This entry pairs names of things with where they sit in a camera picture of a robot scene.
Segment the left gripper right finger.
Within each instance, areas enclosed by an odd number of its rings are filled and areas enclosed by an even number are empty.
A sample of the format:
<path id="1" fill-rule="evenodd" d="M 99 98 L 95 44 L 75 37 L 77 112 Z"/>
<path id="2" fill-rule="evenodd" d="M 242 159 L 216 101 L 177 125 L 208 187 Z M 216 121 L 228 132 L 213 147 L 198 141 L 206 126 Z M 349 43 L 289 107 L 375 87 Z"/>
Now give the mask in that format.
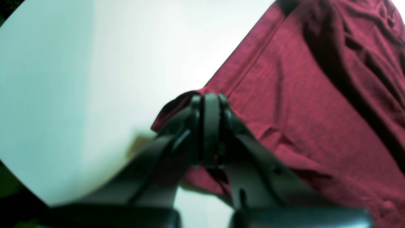
<path id="1" fill-rule="evenodd" d="M 202 160 L 231 186 L 231 228 L 373 228 L 366 209 L 336 205 L 303 183 L 231 110 L 224 95 L 204 96 Z"/>

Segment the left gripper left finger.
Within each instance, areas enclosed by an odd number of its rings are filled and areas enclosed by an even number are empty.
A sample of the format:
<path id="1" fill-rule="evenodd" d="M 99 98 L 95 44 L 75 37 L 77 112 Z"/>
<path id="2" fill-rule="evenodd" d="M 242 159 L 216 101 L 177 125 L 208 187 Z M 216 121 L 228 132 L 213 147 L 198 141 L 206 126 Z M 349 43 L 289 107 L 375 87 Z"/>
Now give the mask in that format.
<path id="1" fill-rule="evenodd" d="M 198 164 L 201 96 L 175 114 L 123 170 L 75 203 L 49 209 L 46 228 L 181 228 L 178 184 Z"/>

